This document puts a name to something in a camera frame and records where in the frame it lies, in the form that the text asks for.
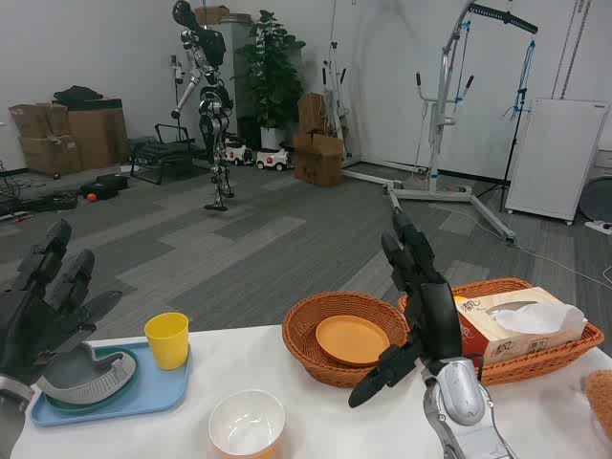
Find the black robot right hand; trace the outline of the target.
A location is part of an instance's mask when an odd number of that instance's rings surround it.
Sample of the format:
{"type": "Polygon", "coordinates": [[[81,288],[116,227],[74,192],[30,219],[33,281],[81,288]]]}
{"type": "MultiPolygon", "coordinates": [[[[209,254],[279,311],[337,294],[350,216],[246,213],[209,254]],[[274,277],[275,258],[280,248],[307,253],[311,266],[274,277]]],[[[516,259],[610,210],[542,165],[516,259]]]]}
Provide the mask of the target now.
{"type": "Polygon", "coordinates": [[[378,365],[353,388],[348,399],[352,408],[369,401],[384,386],[396,385],[415,369],[418,359],[432,363],[438,372],[443,360],[463,355],[452,290],[435,267],[435,255],[425,234],[399,208],[393,210],[392,222],[396,234],[385,232],[382,248],[396,288],[407,295],[404,318],[408,339],[380,354],[378,365]]]}

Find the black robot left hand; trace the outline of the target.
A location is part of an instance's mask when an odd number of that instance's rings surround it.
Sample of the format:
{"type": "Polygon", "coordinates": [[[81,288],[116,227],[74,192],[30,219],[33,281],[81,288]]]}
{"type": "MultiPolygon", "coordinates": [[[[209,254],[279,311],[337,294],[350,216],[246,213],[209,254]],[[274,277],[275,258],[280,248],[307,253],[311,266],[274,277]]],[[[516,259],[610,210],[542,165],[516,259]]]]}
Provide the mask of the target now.
{"type": "Polygon", "coordinates": [[[27,386],[43,376],[60,353],[67,353],[97,331],[97,324],[120,302],[107,291],[88,299],[95,256],[82,251],[66,271],[62,260],[72,236],[65,220],[53,224],[1,291],[1,375],[27,386]]]}

